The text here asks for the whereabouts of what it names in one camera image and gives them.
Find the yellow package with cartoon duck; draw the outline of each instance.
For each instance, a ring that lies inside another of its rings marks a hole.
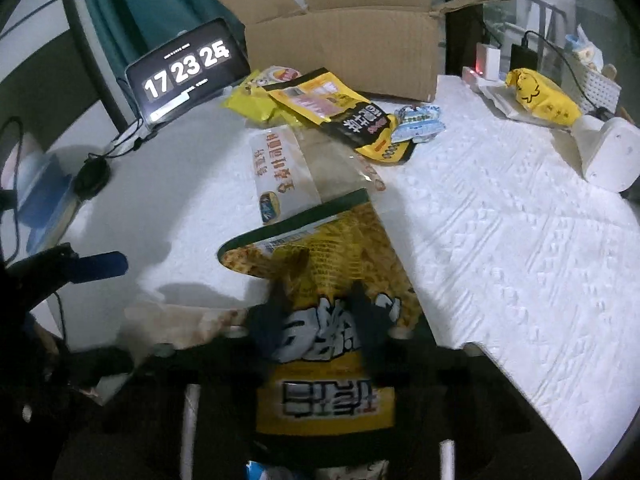
[[[300,121],[290,110],[269,97],[263,86],[282,83],[300,77],[300,72],[284,66],[271,66],[256,70],[231,92],[223,103],[240,115],[260,126],[300,126]]]
[[[395,390],[372,384],[345,298],[360,280],[396,326],[427,325],[366,190],[241,235],[218,251],[228,269],[282,280],[293,312],[258,389],[261,434],[321,436],[394,425]]]
[[[516,98],[533,116],[562,126],[571,126],[582,115],[560,87],[529,68],[517,68],[507,74],[507,86],[516,87]]]
[[[264,89],[275,101],[372,160],[403,162],[413,153],[411,141],[391,141],[398,125],[395,115],[385,114],[325,68]]]

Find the power adapter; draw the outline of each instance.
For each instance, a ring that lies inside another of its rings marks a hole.
[[[488,81],[500,79],[500,49],[476,43],[476,72]]]
[[[509,70],[511,71],[515,68],[538,70],[538,53],[531,50],[525,44],[519,45],[513,43],[511,45],[511,61],[509,63]]]

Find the snack package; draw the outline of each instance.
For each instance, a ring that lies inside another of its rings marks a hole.
[[[410,142],[393,143],[393,114],[354,92],[325,68],[288,82],[265,86],[276,101],[320,126],[325,133],[347,140],[362,155],[379,162],[408,160]]]
[[[507,74],[507,86],[516,87],[516,98],[535,117],[562,126],[571,126],[582,115],[560,87],[529,68],[517,68]]]
[[[344,435],[393,426],[394,389],[373,387],[342,298],[362,280],[396,326],[413,330],[425,320],[366,190],[234,238],[218,259],[237,272],[282,280],[293,305],[274,356],[279,364],[258,389],[258,433]]]
[[[262,223],[271,224],[321,203],[296,136],[288,126],[250,139]]]
[[[391,134],[393,142],[429,142],[445,129],[440,121],[440,107],[436,105],[403,106],[396,110],[395,116],[398,126]]]
[[[293,113],[271,99],[262,88],[265,85],[289,81],[300,76],[300,72],[284,66],[271,66],[267,70],[256,70],[231,92],[223,106],[238,112],[261,126],[300,124]]]

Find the black cable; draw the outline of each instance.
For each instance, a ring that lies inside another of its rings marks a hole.
[[[43,3],[41,6],[37,7],[34,10],[32,10],[25,17],[23,17],[20,20],[18,20],[17,22],[15,22],[11,27],[9,27],[6,31],[4,31],[2,34],[0,34],[0,41],[2,41],[6,36],[8,36],[13,30],[15,30],[16,28],[20,27],[31,16],[33,16],[34,14],[37,14],[38,12],[40,12],[45,7],[49,7],[52,3],[56,2],[56,1],[58,1],[58,0],[49,0],[48,2]]]
[[[146,144],[150,140],[154,139],[157,134],[158,134],[158,130],[152,130],[151,133],[149,133],[148,136],[146,136],[144,139],[142,139],[141,137],[138,137],[136,140],[134,140],[133,146],[129,148],[126,152],[122,152],[117,155],[105,155],[104,158],[119,158],[120,156],[125,156],[128,153],[136,152],[142,147],[143,144]]]
[[[495,43],[498,44],[498,48],[502,49],[502,42],[498,39],[498,37],[494,33],[492,33],[491,29],[487,26],[487,24],[479,16],[479,14],[480,14],[480,10],[476,10],[476,12],[473,13],[473,17],[476,19],[478,23],[480,23],[480,25],[482,25],[482,28],[484,28],[484,31],[487,32],[489,36],[494,38]]]
[[[136,129],[133,130],[133,132],[130,133],[125,139],[121,140],[117,144],[114,144],[108,152],[106,152],[106,153],[89,153],[88,154],[88,158],[118,158],[120,156],[127,155],[127,153],[135,152],[136,150],[138,150],[140,148],[140,146],[142,146],[142,144],[144,144],[147,140],[150,140],[151,135],[145,137],[145,139],[136,139],[134,141],[133,147],[129,148],[126,152],[119,153],[117,155],[111,155],[111,153],[115,152],[121,145],[123,145],[128,140],[131,140],[138,133],[138,131],[140,130],[140,128],[142,128],[142,126],[144,124],[144,121],[142,120],[142,115],[140,114],[140,110],[136,106],[135,99],[133,98],[133,94],[131,93],[131,90],[129,88],[129,84],[127,83],[127,81],[125,81],[121,77],[117,77],[116,78],[116,82],[118,83],[118,86],[120,87],[120,89],[125,94],[125,97],[129,101],[129,104],[132,105],[132,108],[134,109],[134,112],[135,112],[135,115],[136,115]],[[114,137],[114,139],[111,142],[115,142],[116,140],[118,140],[123,133],[124,132],[119,133],[116,137]]]
[[[62,300],[60,299],[60,295],[57,292],[54,292],[53,295],[58,300],[58,312],[60,313],[60,332],[62,332],[62,341],[64,341],[66,344],[65,310],[62,308]]]
[[[121,77],[117,77],[116,78],[116,83],[118,83],[118,86],[120,87],[120,90],[122,90],[122,92],[124,93],[125,97],[127,98],[127,100],[129,101],[130,104],[133,104],[134,108],[136,110],[138,110],[138,107],[136,106],[136,100],[133,98],[133,94],[131,93],[131,89],[129,88],[129,83],[127,83],[123,78]]]
[[[24,140],[24,125],[22,124],[22,120],[20,117],[12,116],[9,117],[2,127],[0,127],[0,137],[4,134],[4,131],[7,129],[9,124],[15,123],[18,125],[18,150],[15,157],[15,167],[14,167],[14,196],[16,199],[16,205],[14,209],[14,226],[15,226],[15,250],[11,256],[7,258],[5,261],[5,265],[9,265],[12,261],[16,259],[18,256],[18,252],[20,251],[20,226],[18,225],[18,166],[20,166],[20,160],[22,158],[22,142]]]
[[[100,157],[104,157],[104,158],[113,158],[113,157],[108,157],[108,155],[111,155],[111,153],[113,153],[115,150],[117,150],[120,146],[122,146],[125,142],[127,142],[128,140],[131,140],[140,130],[140,128],[142,128],[142,124],[143,124],[143,120],[142,118],[138,118],[138,124],[136,125],[136,129],[133,130],[132,133],[130,133],[127,137],[125,137],[124,139],[122,139],[120,142],[118,142],[117,144],[115,144],[114,146],[111,147],[111,149],[106,152],[106,153],[89,153],[88,154],[88,158],[100,158]]]
[[[571,76],[574,78],[575,81],[575,85],[578,87],[578,90],[580,91],[580,93],[582,94],[582,97],[584,97],[587,102],[593,106],[594,110],[597,110],[598,107],[593,103],[593,101],[591,99],[589,99],[587,97],[587,94],[584,93],[584,91],[582,90],[582,87],[580,86],[580,83],[578,83],[578,78],[575,76],[574,73],[574,69],[571,68],[571,65],[569,64],[569,62],[566,60],[566,57],[564,56],[564,54],[562,53],[562,51],[556,47],[553,43],[551,43],[547,38],[545,38],[544,36],[542,36],[542,34],[537,33],[535,30],[528,30],[524,33],[524,36],[522,37],[522,46],[528,48],[529,47],[529,41],[527,40],[527,34],[535,34],[537,37],[539,37],[542,41],[544,41],[546,44],[548,44],[548,46],[550,46],[553,50],[556,51],[556,54],[558,54],[558,56],[560,56],[560,58],[562,59],[562,61],[564,61],[566,67],[569,69],[569,72],[571,73]]]

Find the textured white cloth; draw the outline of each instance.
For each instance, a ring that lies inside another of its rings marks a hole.
[[[634,210],[581,178],[568,134],[501,119],[459,78],[439,78],[435,103],[446,131],[406,164],[377,167],[388,189],[376,208],[438,342],[484,345],[588,478],[640,405]],[[261,226],[243,126],[212,101],[117,160],[67,239],[81,254],[123,251],[130,271],[63,289],[75,346],[114,338],[140,295],[264,299],[264,283],[216,257]]]

